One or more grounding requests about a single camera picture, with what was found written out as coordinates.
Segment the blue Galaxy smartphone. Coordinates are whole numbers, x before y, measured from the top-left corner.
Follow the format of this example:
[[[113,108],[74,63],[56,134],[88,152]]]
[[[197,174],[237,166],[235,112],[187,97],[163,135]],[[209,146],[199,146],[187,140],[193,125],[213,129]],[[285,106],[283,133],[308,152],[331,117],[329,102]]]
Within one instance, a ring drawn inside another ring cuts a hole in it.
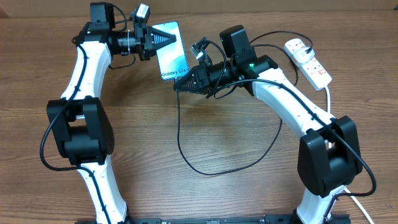
[[[163,80],[180,78],[189,71],[189,66],[177,21],[153,25],[153,28],[176,36],[176,41],[157,50],[159,70]]]

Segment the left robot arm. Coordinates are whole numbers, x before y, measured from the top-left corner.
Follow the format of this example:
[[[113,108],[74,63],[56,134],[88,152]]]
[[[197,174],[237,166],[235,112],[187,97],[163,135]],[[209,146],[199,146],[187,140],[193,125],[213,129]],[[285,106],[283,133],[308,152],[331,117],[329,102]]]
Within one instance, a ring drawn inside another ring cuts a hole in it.
[[[90,193],[96,211],[94,223],[133,223],[113,172],[114,132],[101,103],[104,76],[115,55],[150,60],[156,51],[177,41],[175,35],[148,26],[150,8],[140,4],[116,30],[117,7],[108,2],[90,4],[91,19],[72,38],[77,58],[74,71],[60,99],[47,104],[49,126],[40,143],[43,165],[61,172],[75,170]],[[45,142],[53,134],[59,154],[70,166],[51,166],[44,156]]]

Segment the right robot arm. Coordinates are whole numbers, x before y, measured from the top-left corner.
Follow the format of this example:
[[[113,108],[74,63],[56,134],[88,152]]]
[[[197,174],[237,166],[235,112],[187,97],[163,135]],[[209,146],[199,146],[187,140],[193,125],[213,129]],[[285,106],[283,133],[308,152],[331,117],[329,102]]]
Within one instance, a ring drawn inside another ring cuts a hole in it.
[[[319,108],[288,81],[269,56],[257,56],[243,26],[220,33],[223,61],[213,64],[208,39],[192,46],[199,64],[174,84],[177,93],[214,96],[245,88],[267,104],[299,139],[297,170],[305,191],[289,215],[266,215],[264,223],[349,223],[348,215],[332,212],[346,187],[364,168],[356,125]]]

